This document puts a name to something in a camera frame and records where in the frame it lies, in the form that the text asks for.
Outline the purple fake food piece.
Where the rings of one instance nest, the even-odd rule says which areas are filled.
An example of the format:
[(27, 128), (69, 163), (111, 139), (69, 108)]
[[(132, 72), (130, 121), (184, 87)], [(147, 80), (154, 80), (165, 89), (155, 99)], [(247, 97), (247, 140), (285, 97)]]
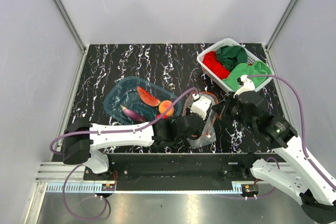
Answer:
[(121, 106), (121, 110), (129, 119), (131, 119), (132, 121), (136, 123), (144, 123), (147, 121), (147, 119), (144, 116), (126, 108), (123, 105)]

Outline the clear zip top bag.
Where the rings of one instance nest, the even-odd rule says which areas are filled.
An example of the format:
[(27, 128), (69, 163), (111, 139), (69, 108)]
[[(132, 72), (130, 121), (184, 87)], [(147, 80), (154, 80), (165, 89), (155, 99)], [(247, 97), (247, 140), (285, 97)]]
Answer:
[[(196, 133), (187, 138), (192, 149), (200, 148), (209, 144), (212, 144), (216, 141), (215, 130), (213, 127), (214, 122), (216, 121), (217, 114), (212, 110), (212, 106), (218, 103), (218, 98), (216, 95), (206, 92), (200, 91), (199, 95), (204, 95), (207, 98), (211, 99), (212, 105), (208, 110), (208, 115), (205, 120), (203, 120), (204, 126), (201, 129), (200, 133)], [(190, 112), (190, 107), (193, 103), (192, 94), (187, 98), (186, 102), (184, 103), (184, 107), (182, 110), (182, 116), (194, 114)]]

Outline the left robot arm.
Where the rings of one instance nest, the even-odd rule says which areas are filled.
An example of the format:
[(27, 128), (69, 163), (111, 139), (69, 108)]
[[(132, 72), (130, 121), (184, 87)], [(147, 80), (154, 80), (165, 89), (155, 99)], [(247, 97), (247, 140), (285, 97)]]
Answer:
[(196, 115), (160, 119), (154, 124), (102, 125), (77, 119), (65, 130), (62, 161), (66, 165), (84, 164), (103, 180), (113, 175), (113, 167), (106, 154), (107, 147), (144, 146), (168, 147), (187, 138), (199, 138), (204, 120)]

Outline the orange fake fruit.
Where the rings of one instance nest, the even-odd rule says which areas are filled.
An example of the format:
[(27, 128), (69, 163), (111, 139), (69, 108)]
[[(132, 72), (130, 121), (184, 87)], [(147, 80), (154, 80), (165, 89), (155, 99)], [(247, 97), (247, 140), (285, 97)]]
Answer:
[[(170, 100), (164, 100), (159, 105), (159, 113), (164, 113), (170, 106), (172, 105), (172, 102)], [(167, 111), (165, 116), (169, 117), (172, 116), (174, 113), (174, 108), (172, 107), (170, 110)]]

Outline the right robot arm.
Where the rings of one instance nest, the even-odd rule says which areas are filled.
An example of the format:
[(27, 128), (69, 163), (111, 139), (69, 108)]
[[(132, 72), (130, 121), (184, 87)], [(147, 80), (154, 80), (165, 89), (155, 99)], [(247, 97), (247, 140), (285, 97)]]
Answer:
[(212, 106), (219, 116), (228, 117), (249, 127), (258, 140), (284, 159), (297, 176), (272, 168), (262, 158), (248, 153), (238, 167), (244, 180), (263, 180), (294, 199), (305, 214), (317, 223), (335, 222), (335, 190), (323, 179), (305, 157), (301, 138), (284, 118), (271, 115), (267, 101), (255, 91), (231, 94)]

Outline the red fake apple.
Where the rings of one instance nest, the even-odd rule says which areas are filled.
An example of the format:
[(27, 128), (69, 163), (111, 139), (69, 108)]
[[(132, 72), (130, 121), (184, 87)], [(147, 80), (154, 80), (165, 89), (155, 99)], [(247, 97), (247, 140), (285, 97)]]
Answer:
[(166, 119), (166, 118), (168, 118), (169, 116), (158, 114), (158, 115), (156, 116), (156, 119), (159, 118), (159, 117), (161, 117), (162, 119)]

